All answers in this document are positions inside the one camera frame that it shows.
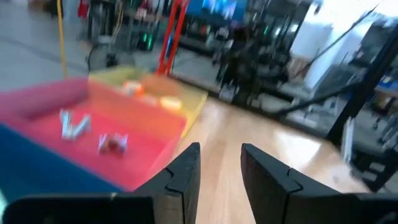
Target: gray floor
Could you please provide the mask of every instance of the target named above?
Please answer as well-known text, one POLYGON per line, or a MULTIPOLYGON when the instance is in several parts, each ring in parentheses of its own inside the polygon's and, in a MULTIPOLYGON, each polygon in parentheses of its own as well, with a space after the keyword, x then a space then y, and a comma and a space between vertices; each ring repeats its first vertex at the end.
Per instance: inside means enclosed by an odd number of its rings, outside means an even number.
MULTIPOLYGON (((86 51, 76 40, 80 32, 81 24, 64 25, 67 67, 71 77, 88 75, 86 51)), ((157 44, 151 53, 134 54, 137 66, 149 70, 156 68, 160 46, 157 44)), ((207 58, 183 49, 178 51, 174 63, 174 72, 179 76, 198 82, 207 80, 209 85, 214 85, 217 69, 207 58)), ((40 12, 29 12, 26 7, 0 1, 0 91, 61 79, 57 20, 40 12)), ((264 96, 263 103, 275 108, 285 105, 268 96, 264 96)), ((388 189, 398 192, 396 183, 398 178, 393 178, 387 184, 388 189)), ((0 212, 4 205, 5 202, 0 203, 0 212)))

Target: small red object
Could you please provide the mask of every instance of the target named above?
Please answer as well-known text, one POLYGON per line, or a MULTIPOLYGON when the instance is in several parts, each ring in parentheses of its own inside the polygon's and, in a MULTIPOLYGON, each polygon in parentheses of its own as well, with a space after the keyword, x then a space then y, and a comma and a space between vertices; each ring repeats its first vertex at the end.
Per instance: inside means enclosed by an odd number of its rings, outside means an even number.
POLYGON ((89 0, 80 0, 79 8, 77 10, 77 16, 82 19, 87 19, 88 8, 89 8, 89 0))
POLYGON ((98 152, 125 153, 127 150, 128 135, 104 134, 99 137, 98 152))
POLYGON ((142 9, 146 9, 148 13, 151 13, 152 12, 152 1, 151 0, 143 0, 139 7, 142 9))

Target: green light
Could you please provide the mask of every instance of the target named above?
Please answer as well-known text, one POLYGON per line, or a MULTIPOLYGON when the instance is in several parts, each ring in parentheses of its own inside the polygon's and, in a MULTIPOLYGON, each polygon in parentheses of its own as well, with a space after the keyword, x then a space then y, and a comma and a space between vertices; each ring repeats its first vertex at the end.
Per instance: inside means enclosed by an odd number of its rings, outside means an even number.
POLYGON ((136 1, 135 0, 130 0, 130 7, 134 8, 136 6, 136 1))
POLYGON ((149 40, 148 40, 148 45, 147 45, 147 50, 150 49, 150 46, 152 45, 152 35, 149 35, 149 40))
POLYGON ((266 27, 266 29, 264 29, 264 33, 262 33, 262 34, 266 35, 267 32, 268 32, 268 27, 266 27))

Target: yellow tray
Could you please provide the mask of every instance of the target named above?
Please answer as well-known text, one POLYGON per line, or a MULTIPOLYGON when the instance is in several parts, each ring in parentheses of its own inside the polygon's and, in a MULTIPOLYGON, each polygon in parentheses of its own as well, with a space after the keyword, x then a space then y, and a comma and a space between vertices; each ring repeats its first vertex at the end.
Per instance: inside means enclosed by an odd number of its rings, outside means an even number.
POLYGON ((184 137, 198 117, 206 102, 207 92, 185 85, 167 77, 158 77, 134 67, 115 67, 109 70, 91 72, 90 78, 121 88, 128 80, 139 81, 144 85, 146 95, 154 97, 175 96, 182 102, 178 114, 186 117, 187 125, 183 130, 184 137))

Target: white wall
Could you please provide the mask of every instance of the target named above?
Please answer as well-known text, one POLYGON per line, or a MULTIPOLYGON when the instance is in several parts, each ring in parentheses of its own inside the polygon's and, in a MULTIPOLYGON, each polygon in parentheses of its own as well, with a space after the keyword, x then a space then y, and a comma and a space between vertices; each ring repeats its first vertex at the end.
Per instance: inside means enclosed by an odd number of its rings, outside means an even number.
POLYGON ((371 25, 372 24, 370 22, 360 24, 347 34, 344 44, 341 46, 340 51, 337 53, 333 61, 334 64, 348 63, 351 61, 353 55, 361 47, 361 41, 371 25))
MULTIPOLYGON (((333 29, 331 34, 328 37, 328 40, 325 42, 321 51, 325 50, 329 47, 337 38, 341 36, 344 30, 333 29)), ((312 89, 324 76, 325 72, 329 69, 330 65, 332 65, 335 57, 343 46, 347 37, 342 38, 339 42, 337 42, 332 48, 330 48, 325 54, 323 54, 318 60, 316 60, 310 70, 307 73, 307 76, 304 78, 304 83, 307 88, 312 89)))
POLYGON ((290 52, 294 56, 312 60, 328 40, 331 31, 329 25, 304 21, 290 52))

